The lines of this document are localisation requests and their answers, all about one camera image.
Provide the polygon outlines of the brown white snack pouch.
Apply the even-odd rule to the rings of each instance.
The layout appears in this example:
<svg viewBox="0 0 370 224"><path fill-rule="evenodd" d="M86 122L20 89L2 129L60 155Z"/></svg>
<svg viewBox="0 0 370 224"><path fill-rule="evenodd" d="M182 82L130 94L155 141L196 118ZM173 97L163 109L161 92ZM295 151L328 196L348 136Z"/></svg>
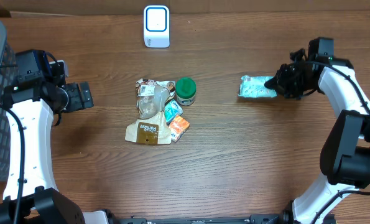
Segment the brown white snack pouch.
<svg viewBox="0 0 370 224"><path fill-rule="evenodd" d="M174 81L141 78L136 82L139 118L126 128L125 140L137 144L170 144L165 105L175 96Z"/></svg>

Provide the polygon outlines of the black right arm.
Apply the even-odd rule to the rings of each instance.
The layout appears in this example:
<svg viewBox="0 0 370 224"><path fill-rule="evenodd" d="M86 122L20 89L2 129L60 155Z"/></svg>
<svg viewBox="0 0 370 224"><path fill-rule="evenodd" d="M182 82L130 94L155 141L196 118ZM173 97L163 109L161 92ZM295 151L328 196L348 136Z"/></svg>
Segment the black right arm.
<svg viewBox="0 0 370 224"><path fill-rule="evenodd" d="M348 59L334 56L334 40L318 37L308 49L290 53L264 86L287 99L324 94L336 122L320 153L316 181L272 223L334 223L330 212L351 194L368 195L370 184L370 101Z"/></svg>

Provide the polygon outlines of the teal white tissue pack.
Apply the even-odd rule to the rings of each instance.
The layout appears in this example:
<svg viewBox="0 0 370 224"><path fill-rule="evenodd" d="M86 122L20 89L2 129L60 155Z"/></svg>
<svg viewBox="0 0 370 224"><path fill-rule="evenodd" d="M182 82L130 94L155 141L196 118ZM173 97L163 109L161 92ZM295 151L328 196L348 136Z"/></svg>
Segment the teal white tissue pack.
<svg viewBox="0 0 370 224"><path fill-rule="evenodd" d="M272 76L242 76L238 96L242 98L275 98L276 91L265 87L265 83L271 78Z"/></svg>

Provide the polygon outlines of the teal white small packet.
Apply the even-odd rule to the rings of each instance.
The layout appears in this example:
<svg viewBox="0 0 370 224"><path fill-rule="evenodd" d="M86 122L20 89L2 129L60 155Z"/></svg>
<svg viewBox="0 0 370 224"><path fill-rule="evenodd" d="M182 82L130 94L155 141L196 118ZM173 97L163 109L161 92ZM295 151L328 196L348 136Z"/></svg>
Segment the teal white small packet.
<svg viewBox="0 0 370 224"><path fill-rule="evenodd" d="M180 116L182 114L183 109L175 100L171 100L165 105L164 115L167 124L170 124L172 120L176 117L176 115Z"/></svg>

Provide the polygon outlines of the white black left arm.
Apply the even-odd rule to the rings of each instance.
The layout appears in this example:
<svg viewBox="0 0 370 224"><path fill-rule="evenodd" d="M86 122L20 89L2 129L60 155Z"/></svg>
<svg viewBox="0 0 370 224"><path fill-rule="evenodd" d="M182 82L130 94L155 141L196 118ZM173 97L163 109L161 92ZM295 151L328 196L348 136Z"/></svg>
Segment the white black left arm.
<svg viewBox="0 0 370 224"><path fill-rule="evenodd" d="M10 164L0 223L113 223L107 210L82 212L58 191L53 176L53 117L91 108L87 83L67 84L63 60L21 62L19 70L1 103L9 122Z"/></svg>

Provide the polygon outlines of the green lidded jar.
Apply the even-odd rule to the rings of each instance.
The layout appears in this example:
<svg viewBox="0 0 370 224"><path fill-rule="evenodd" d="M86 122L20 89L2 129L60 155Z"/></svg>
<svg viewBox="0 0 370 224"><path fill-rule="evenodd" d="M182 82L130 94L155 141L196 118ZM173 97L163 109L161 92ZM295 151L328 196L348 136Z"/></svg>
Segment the green lidded jar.
<svg viewBox="0 0 370 224"><path fill-rule="evenodd" d="M195 101L197 85L193 79L188 77L179 79L176 83L175 90L175 100L179 104L190 106Z"/></svg>

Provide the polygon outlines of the orange snack package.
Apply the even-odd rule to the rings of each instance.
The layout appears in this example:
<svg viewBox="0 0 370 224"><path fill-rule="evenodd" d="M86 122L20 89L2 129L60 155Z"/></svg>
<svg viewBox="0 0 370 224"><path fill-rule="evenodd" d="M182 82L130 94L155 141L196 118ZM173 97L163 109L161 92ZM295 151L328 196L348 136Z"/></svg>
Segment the orange snack package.
<svg viewBox="0 0 370 224"><path fill-rule="evenodd" d="M172 140L177 142L189 127L190 123L187 120L182 118L180 115L176 115L169 124Z"/></svg>

